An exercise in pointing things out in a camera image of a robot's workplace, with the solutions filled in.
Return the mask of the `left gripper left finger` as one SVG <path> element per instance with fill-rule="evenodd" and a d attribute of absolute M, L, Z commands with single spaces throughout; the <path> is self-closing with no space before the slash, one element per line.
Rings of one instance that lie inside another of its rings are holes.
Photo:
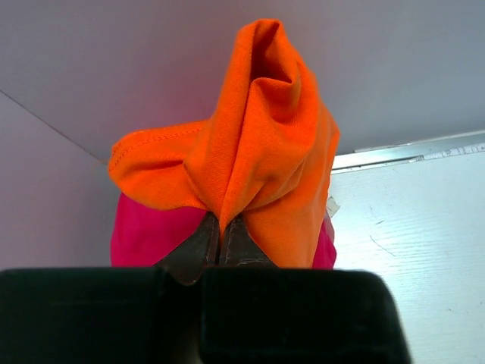
<path fill-rule="evenodd" d="M 198 279 L 215 260 L 218 222 L 148 268 L 19 268 L 1 273 L 3 363 L 189 362 Z"/>

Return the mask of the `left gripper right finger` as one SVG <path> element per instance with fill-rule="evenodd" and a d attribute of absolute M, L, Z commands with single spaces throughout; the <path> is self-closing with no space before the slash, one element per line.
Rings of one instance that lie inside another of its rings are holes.
<path fill-rule="evenodd" d="M 241 218 L 201 281 L 205 363 L 409 363 L 393 296 L 368 271 L 277 268 Z"/>

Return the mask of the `orange t-shirt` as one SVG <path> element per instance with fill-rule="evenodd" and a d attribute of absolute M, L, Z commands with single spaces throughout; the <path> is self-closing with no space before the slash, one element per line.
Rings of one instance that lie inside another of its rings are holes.
<path fill-rule="evenodd" d="M 108 175 L 151 209 L 203 209 L 221 229 L 241 217 L 262 251 L 282 240 L 314 246 L 339 138 L 283 24 L 261 19 L 238 32 L 213 115 L 127 134 Z"/>

